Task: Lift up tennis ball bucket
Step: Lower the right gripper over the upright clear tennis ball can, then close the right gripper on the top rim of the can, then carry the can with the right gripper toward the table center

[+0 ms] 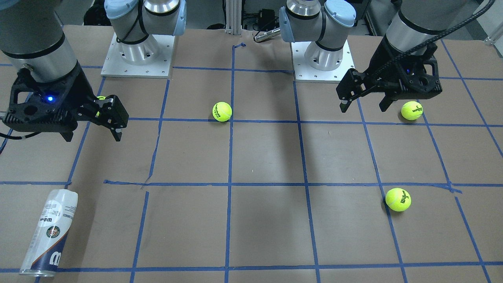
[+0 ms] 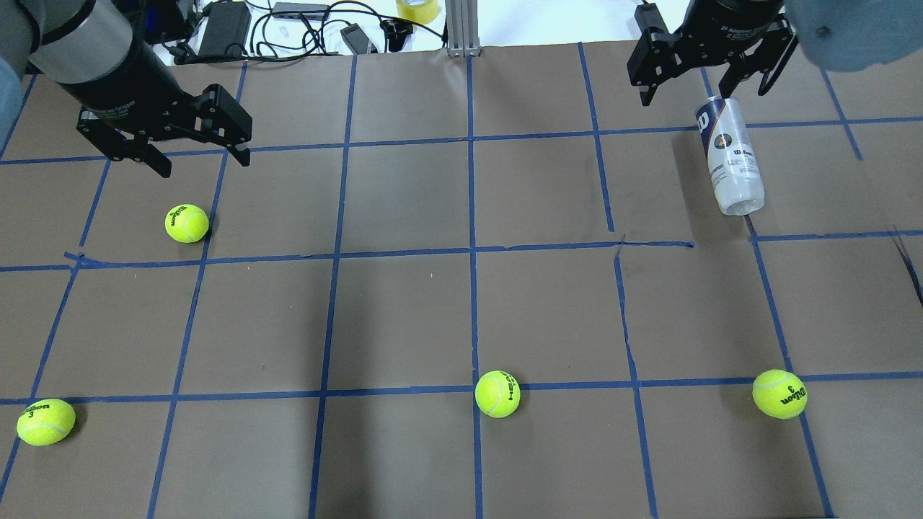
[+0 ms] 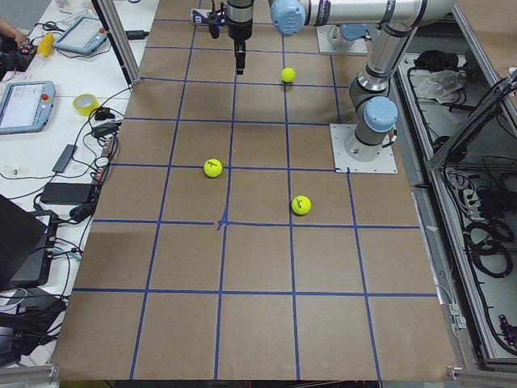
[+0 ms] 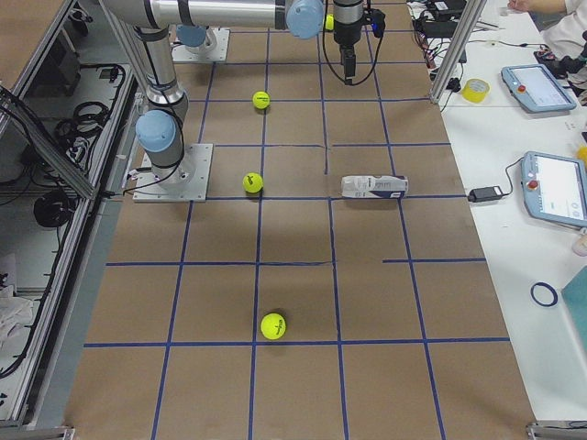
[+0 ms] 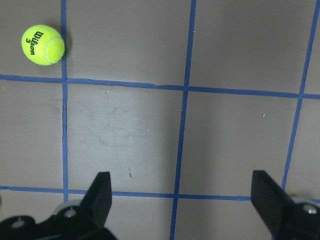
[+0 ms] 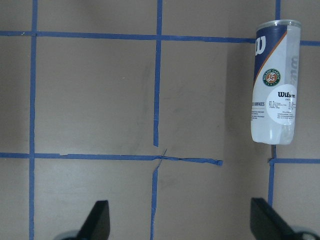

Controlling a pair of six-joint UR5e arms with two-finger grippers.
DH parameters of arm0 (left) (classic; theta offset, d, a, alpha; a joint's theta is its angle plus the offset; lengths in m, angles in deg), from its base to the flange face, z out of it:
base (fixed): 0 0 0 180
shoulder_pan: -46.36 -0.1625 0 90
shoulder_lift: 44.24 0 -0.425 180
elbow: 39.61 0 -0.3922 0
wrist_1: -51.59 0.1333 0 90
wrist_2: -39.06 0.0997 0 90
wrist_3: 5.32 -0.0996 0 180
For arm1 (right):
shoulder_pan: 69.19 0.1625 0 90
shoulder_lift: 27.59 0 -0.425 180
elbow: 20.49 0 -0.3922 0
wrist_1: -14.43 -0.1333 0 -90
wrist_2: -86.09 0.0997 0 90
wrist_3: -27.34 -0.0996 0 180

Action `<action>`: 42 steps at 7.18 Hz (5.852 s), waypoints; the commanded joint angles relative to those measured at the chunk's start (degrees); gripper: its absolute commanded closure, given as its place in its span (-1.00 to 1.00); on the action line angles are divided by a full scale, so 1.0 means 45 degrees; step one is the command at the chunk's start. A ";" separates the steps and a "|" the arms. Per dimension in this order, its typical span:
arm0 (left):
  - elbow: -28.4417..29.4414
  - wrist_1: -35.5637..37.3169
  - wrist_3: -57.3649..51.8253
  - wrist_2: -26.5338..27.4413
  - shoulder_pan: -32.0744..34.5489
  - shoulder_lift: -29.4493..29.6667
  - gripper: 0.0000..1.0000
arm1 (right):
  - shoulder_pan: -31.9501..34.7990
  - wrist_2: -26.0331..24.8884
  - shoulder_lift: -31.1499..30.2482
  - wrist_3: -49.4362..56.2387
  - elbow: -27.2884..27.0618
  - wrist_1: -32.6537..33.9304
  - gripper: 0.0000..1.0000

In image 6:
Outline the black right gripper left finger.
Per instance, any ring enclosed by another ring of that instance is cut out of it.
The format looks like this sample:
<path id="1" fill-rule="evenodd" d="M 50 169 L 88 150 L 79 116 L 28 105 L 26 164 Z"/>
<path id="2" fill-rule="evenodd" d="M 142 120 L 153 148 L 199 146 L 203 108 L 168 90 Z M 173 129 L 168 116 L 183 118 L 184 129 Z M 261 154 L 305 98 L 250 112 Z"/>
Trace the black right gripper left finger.
<path id="1" fill-rule="evenodd" d="M 108 200 L 95 202 L 84 224 L 76 235 L 77 240 L 107 240 L 110 236 L 110 210 Z"/>

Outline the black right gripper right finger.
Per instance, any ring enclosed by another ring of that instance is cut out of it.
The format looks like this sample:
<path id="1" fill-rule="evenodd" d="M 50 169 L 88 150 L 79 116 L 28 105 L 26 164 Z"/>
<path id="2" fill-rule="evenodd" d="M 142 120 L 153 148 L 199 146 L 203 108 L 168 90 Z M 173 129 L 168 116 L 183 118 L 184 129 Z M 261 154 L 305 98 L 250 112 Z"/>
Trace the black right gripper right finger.
<path id="1" fill-rule="evenodd" d="M 250 230 L 256 240 L 294 240 L 295 232 L 263 199 L 250 200 Z"/>

